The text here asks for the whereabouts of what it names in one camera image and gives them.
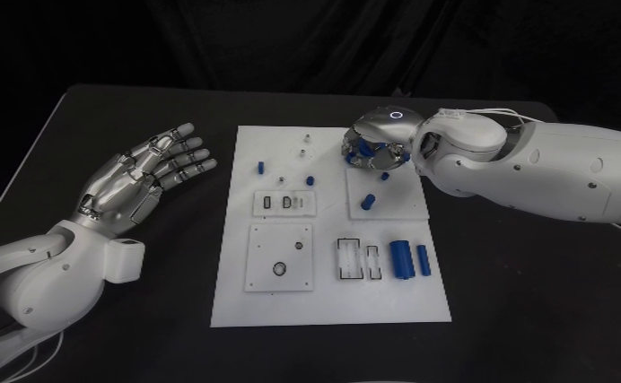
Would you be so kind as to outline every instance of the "small blue part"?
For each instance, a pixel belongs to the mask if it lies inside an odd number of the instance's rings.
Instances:
[[[362,204],[360,204],[360,207],[365,211],[369,211],[372,209],[373,202],[375,202],[375,196],[368,195],[365,197],[365,200],[362,201]]]
[[[414,272],[411,243],[399,240],[391,242],[392,266],[395,268],[395,277],[408,280],[417,276]]]
[[[427,247],[417,246],[418,261],[421,262],[421,273],[427,277],[431,275],[430,258],[427,257]]]
[[[375,156],[375,151],[372,150],[372,147],[369,146],[369,144],[366,143],[366,141],[362,138],[359,141],[359,152],[365,157],[373,157]]]

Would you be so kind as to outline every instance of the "robot finger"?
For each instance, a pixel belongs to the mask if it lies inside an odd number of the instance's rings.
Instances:
[[[164,133],[149,138],[149,140],[144,141],[140,145],[137,145],[126,154],[137,158],[146,152],[146,150],[149,150],[149,143],[151,143],[153,141],[157,141],[162,138],[162,136],[170,136],[173,141],[179,142],[193,132],[195,132],[195,125],[192,123],[186,123],[185,125],[180,125],[175,129],[167,130]]]
[[[182,140],[176,143],[169,149],[169,156],[176,156],[183,152],[189,152],[193,148],[198,148],[203,144],[203,140],[200,138],[190,138],[188,140]]]
[[[170,174],[175,170],[182,168],[185,165],[190,163],[196,163],[198,161],[203,161],[209,157],[209,150],[202,148],[195,152],[188,152],[166,161],[163,161],[156,169],[153,170],[153,175],[156,178],[162,178],[164,175]]]
[[[206,172],[208,170],[212,170],[216,167],[216,164],[218,162],[213,159],[209,159],[208,161],[202,161],[195,165],[180,168],[159,179],[159,184],[162,185],[162,188],[164,190],[170,190],[175,186],[182,184],[198,174]]]

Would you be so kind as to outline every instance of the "blue cylinder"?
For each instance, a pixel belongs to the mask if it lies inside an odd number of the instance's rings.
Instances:
[[[408,280],[417,276],[414,272],[411,243],[408,241],[391,242],[392,265],[395,267],[395,277]]]
[[[427,256],[427,247],[417,246],[418,261],[421,262],[421,274],[427,277],[431,275],[430,258]]]
[[[375,196],[368,195],[365,197],[365,200],[362,201],[362,204],[360,204],[360,207],[365,211],[369,211],[372,209],[373,202],[375,202]]]

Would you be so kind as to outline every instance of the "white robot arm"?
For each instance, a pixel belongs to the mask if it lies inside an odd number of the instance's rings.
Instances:
[[[481,195],[510,208],[575,222],[621,222],[621,132],[533,120],[504,128],[481,114],[441,109],[424,119],[379,108],[346,133],[343,155],[363,168],[418,173],[454,196]]]
[[[146,246],[120,235],[159,204],[163,191],[216,166],[193,148],[185,124],[117,154],[92,176],[75,214],[46,235],[0,247],[0,306],[16,322],[0,332],[0,367],[94,307],[104,281],[137,280]]]

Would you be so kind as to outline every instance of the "white plastic casing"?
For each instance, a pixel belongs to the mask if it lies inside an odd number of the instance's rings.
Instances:
[[[140,278],[146,244],[133,239],[114,239],[107,244],[105,278],[111,283],[133,282]]]

